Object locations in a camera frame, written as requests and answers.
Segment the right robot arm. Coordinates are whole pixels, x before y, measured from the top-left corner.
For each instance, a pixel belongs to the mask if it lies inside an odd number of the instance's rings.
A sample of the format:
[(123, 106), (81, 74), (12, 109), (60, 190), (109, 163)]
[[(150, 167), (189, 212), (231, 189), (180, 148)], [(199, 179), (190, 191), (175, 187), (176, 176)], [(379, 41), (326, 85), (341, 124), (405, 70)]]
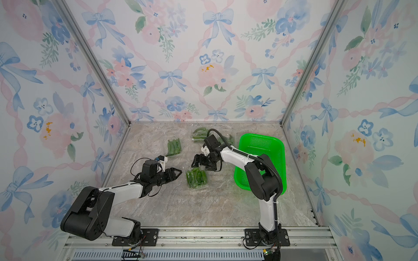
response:
[(222, 163), (232, 164), (246, 173), (250, 191), (259, 199), (261, 219), (260, 237), (265, 241), (278, 239), (280, 226), (277, 213), (277, 199), (283, 193), (283, 180), (266, 154), (255, 156), (243, 152), (229, 144), (223, 135), (223, 143), (215, 135), (209, 135), (201, 147), (201, 154), (196, 154), (191, 167), (205, 167), (217, 171)]

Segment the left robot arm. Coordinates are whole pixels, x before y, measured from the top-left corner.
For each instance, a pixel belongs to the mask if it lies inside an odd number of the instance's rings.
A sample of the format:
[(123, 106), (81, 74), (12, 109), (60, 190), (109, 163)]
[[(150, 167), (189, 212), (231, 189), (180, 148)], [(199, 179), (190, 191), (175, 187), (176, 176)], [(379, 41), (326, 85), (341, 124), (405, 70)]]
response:
[(89, 241), (104, 235), (127, 245), (138, 245), (147, 238), (142, 232), (140, 221), (128, 217), (111, 217), (111, 210), (125, 201), (150, 197), (153, 188), (177, 180), (182, 170), (166, 168), (167, 161), (164, 156), (146, 158), (141, 172), (122, 185), (85, 187), (63, 217), (61, 230)]

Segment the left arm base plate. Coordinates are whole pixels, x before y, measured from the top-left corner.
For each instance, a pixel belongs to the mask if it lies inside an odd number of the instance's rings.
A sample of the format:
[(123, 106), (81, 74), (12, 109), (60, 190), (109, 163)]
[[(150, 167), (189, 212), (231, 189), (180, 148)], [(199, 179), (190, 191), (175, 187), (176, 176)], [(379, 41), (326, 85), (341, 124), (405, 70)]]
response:
[(156, 246), (159, 229), (141, 228), (133, 231), (128, 237), (114, 237), (112, 246), (139, 247)]

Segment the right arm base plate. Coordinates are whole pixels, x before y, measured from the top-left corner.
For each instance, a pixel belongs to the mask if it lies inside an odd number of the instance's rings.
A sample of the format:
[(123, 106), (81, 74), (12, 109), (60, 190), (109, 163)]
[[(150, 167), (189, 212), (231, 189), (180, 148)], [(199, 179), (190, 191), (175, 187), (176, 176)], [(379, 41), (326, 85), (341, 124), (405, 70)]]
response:
[(264, 229), (247, 228), (244, 230), (244, 244), (247, 247), (256, 246), (290, 246), (287, 230), (267, 232)]

